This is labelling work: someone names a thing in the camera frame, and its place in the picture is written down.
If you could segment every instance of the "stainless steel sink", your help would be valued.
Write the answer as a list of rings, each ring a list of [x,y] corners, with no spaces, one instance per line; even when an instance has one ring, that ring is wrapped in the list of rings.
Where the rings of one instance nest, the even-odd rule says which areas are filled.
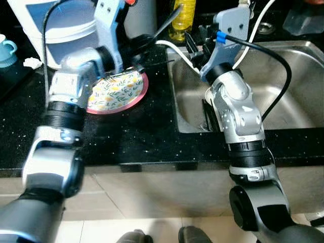
[[[293,129],[324,127],[324,53],[311,42],[267,42],[261,45],[284,57],[292,69],[292,82],[285,95],[264,121],[264,128]],[[180,57],[168,50],[178,129],[181,133],[206,132],[202,105],[207,83]],[[239,66],[254,92],[261,114],[279,94],[286,72],[271,57],[249,50]]]

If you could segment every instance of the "kitchen counter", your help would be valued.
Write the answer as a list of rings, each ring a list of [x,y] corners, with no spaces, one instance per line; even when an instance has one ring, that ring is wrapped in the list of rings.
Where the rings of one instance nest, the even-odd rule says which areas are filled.
[[[177,131],[164,47],[146,63],[149,88],[134,107],[87,114],[81,149],[87,172],[217,170],[229,166],[222,133]],[[0,104],[0,177],[20,176],[44,106],[43,70]],[[324,165],[324,128],[265,131],[278,167]]]

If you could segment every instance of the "dish soap bottle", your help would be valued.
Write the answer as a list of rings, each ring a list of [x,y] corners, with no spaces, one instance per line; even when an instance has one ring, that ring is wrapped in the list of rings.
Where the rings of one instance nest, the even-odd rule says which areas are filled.
[[[175,41],[183,42],[184,32],[191,32],[196,0],[175,0],[173,9],[176,9],[180,4],[183,5],[182,10],[172,21],[169,36]]]

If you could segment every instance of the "floral plate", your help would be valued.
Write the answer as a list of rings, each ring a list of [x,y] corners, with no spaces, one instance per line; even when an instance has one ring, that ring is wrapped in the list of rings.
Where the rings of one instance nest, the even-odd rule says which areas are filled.
[[[148,78],[136,70],[98,80],[88,101],[88,113],[112,114],[138,103],[146,94]]]

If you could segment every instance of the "white cable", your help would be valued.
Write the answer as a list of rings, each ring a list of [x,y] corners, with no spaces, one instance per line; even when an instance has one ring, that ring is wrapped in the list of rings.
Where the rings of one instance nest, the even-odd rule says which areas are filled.
[[[250,36],[250,39],[249,39],[249,42],[252,43],[253,39],[254,39],[254,36],[255,34],[257,33],[257,30],[258,30],[258,27],[261,23],[261,20],[264,16],[264,14],[268,11],[268,9],[270,8],[270,6],[274,3],[275,0],[270,0],[267,5],[264,7],[264,9],[261,11],[258,19],[257,19],[257,22],[255,23],[254,25],[254,28],[252,30],[252,33],[251,33],[251,36]],[[239,59],[237,60],[237,62],[235,62],[235,64],[233,65],[233,69],[236,69],[237,66],[240,65],[240,63],[242,62],[242,60],[244,59],[244,57],[247,55],[248,51],[249,51],[249,47],[245,47],[244,49],[244,52],[242,53],[242,55],[239,57]]]
[[[192,68],[192,70],[194,70],[198,74],[200,73],[199,69],[193,67],[192,62],[182,53],[182,51],[175,44],[173,44],[173,43],[171,43],[171,42],[169,42],[167,40],[158,40],[156,42],[156,44],[171,47],[189,65],[189,67]]]

